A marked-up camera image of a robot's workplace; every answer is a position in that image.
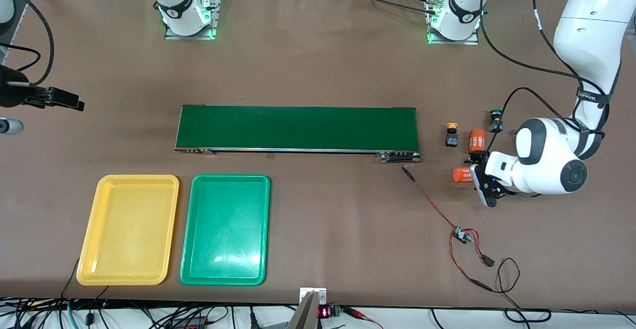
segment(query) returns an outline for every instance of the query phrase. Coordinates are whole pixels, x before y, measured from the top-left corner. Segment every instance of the black velcro strap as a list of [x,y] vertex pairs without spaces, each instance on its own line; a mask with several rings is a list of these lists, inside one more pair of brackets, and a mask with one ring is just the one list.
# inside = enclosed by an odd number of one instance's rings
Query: black velcro strap
[[161,3],[157,3],[157,5],[161,7],[163,13],[166,14],[169,18],[181,18],[183,12],[192,5],[192,1],[193,0],[183,0],[181,3],[174,6],[165,6]]
[[448,0],[448,5],[450,6],[450,10],[457,15],[457,18],[459,18],[459,22],[461,23],[470,23],[479,16],[479,10],[474,10],[473,12],[465,10],[459,7],[455,0]]
[[612,101],[612,95],[602,95],[598,93],[592,93],[590,91],[586,91],[579,88],[579,92],[577,92],[576,96],[581,98],[581,100],[587,100],[588,102],[598,103],[598,104],[609,104]]

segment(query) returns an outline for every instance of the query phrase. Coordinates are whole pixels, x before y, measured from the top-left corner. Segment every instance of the table surface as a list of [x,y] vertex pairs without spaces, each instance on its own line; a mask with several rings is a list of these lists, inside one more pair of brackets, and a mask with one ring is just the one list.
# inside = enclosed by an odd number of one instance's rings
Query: table surface
[[[636,73],[627,45],[607,137],[586,161],[578,193],[507,197],[482,207],[470,184],[452,183],[468,131],[486,127],[518,86],[563,113],[577,83],[515,66],[479,46],[429,45],[421,13],[369,0],[229,0],[215,41],[164,41],[153,0],[33,0],[55,35],[45,84],[80,95],[84,112],[3,109],[21,119],[20,136],[0,141],[2,295],[57,297],[80,254],[97,182],[111,173],[171,173],[181,188],[167,279],[111,287],[106,298],[284,302],[298,288],[326,287],[329,300],[372,306],[505,307],[468,282],[448,254],[450,227],[397,164],[370,155],[224,153],[172,150],[183,103],[416,107],[422,163],[411,173],[447,215],[478,229],[484,252],[513,257],[521,279],[511,297],[523,307],[635,310],[636,225],[632,115]],[[393,0],[418,6],[413,0]],[[548,34],[566,0],[539,0]],[[490,0],[486,23],[507,54],[565,71],[543,44],[531,0]],[[16,44],[48,47],[28,12]],[[7,65],[29,62],[12,51]],[[27,71],[41,75],[46,62]],[[513,153],[524,120],[549,116],[518,93],[494,149]],[[445,123],[461,144],[445,148]],[[268,268],[253,288],[184,286],[179,281],[190,184],[199,173],[263,173],[272,180]],[[494,285],[473,246],[458,261]],[[504,277],[511,277],[508,268]],[[75,279],[68,297],[102,290]]]

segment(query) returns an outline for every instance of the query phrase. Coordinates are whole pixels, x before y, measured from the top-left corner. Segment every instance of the teal cable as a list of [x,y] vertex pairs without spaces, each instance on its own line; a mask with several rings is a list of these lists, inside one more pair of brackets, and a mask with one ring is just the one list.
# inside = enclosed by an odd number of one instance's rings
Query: teal cable
[[73,329],[80,329],[78,324],[75,323],[75,318],[73,318],[73,312],[71,311],[71,302],[70,300],[66,303],[66,311],[69,313],[69,319],[71,320],[71,325],[73,325]]

